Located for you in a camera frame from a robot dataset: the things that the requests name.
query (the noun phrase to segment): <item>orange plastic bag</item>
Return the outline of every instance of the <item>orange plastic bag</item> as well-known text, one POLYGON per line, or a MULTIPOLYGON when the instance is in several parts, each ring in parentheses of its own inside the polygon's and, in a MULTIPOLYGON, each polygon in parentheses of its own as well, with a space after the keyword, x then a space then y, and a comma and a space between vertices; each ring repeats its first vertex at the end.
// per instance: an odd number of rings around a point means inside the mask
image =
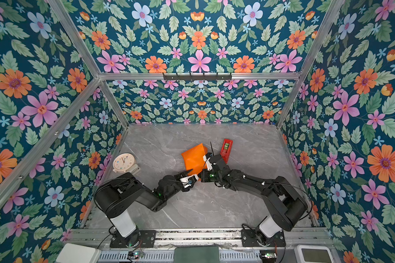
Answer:
POLYGON ((189 172, 190 176, 200 173, 205 168, 206 164, 203 160, 203 156, 207 153, 208 149, 203 146, 203 144, 199 144, 182 153, 186 170, 193 169, 191 172, 189 172))

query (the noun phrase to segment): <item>green mat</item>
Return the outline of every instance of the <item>green mat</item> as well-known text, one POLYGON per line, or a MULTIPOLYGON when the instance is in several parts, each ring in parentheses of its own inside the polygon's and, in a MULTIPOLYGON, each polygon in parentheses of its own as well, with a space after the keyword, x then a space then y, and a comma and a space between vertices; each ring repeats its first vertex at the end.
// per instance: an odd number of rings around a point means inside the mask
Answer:
POLYGON ((216 246, 178 247, 174 250, 174 263, 219 263, 216 246))

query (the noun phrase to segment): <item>clock face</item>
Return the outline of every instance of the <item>clock face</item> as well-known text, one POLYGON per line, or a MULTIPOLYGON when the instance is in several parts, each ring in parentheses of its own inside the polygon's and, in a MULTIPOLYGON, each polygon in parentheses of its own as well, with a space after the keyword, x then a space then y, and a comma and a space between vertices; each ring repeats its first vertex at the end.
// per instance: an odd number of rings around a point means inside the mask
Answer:
POLYGON ((113 167, 116 170, 125 170, 135 164, 135 158, 131 154, 121 154, 116 157, 113 167))

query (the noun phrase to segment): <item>white clock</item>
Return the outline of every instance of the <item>white clock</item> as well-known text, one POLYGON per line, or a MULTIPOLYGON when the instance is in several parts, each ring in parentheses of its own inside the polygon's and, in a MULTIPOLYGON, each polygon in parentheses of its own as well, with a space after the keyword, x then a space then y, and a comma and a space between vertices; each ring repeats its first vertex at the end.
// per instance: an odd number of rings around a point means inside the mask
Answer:
POLYGON ((119 173, 126 173, 134 164, 136 164, 135 157, 131 154, 121 154, 113 161, 113 171, 119 173))

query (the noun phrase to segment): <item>white device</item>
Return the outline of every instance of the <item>white device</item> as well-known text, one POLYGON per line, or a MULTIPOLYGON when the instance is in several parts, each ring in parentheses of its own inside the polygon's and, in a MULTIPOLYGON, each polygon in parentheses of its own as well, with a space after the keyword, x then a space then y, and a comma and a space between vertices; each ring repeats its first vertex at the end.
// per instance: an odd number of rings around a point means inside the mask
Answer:
POLYGON ((136 164, 135 157, 131 154, 121 154, 113 161, 113 171, 118 173, 126 173, 136 164))
POLYGON ((67 243, 59 253, 56 263, 96 263, 101 250, 67 243))
POLYGON ((298 263, 335 263, 330 249, 324 246, 297 245, 294 251, 298 263))

